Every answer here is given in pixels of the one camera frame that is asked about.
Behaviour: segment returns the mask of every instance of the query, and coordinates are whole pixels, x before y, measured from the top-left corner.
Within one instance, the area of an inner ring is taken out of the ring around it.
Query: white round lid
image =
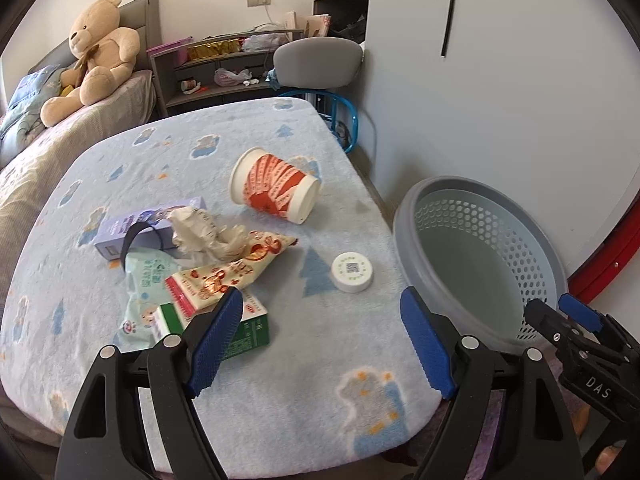
[[[342,253],[331,264],[331,280],[344,292],[360,292],[371,284],[373,267],[366,256]]]

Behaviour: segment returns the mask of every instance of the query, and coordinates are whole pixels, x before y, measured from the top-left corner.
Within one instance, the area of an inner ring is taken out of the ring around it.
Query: metal screw
[[[162,344],[164,344],[164,346],[166,346],[167,348],[173,348],[174,346],[178,346],[180,344],[180,341],[182,341],[182,339],[179,335],[169,334],[164,338]]]
[[[478,339],[475,337],[471,337],[470,335],[465,335],[462,338],[462,346],[468,348],[469,350],[475,350],[480,346]]]
[[[103,359],[108,359],[109,357],[112,357],[115,353],[116,353],[115,347],[108,345],[102,348],[102,350],[100,350],[100,357]]]
[[[540,359],[542,359],[542,354],[537,348],[529,348],[529,350],[527,350],[527,356],[532,361],[540,361]]]

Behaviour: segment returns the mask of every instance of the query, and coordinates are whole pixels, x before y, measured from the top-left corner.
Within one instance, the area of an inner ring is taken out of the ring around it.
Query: blue chair frame
[[[349,130],[351,139],[350,139],[349,145],[346,148],[344,148],[344,152],[349,153],[358,142],[358,112],[356,110],[356,107],[353,106],[351,101],[349,101],[348,99],[345,99],[341,95],[334,94],[332,92],[327,92],[325,90],[313,90],[310,88],[306,88],[306,89],[296,88],[295,90],[289,90],[288,92],[284,92],[283,94],[280,94],[280,97],[296,97],[296,96],[299,96],[300,94],[316,94],[316,95],[323,95],[331,98],[332,100],[331,115],[327,115],[327,114],[320,114],[320,115],[323,118],[325,118],[327,121],[331,121],[331,133],[334,134],[334,137],[336,137],[336,139],[338,140],[340,139],[340,137],[338,136],[338,132],[336,131],[336,126],[338,122],[336,117],[337,111],[338,111],[338,102],[340,102],[347,108],[347,110],[351,114],[351,129]]]

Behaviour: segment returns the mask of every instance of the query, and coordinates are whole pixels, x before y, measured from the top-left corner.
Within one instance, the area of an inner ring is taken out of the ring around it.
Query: gray plastic basket
[[[459,177],[423,180],[396,212],[394,240],[407,282],[462,335],[516,354],[542,345],[524,306],[540,298],[557,308],[566,277],[544,233],[502,193]]]

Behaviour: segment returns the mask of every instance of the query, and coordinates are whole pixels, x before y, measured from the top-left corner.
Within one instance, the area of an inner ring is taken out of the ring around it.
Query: white tissue
[[[217,227],[204,209],[181,207],[171,211],[167,218],[174,228],[174,244],[193,259],[196,267],[239,260],[249,241],[243,225],[231,229]]]

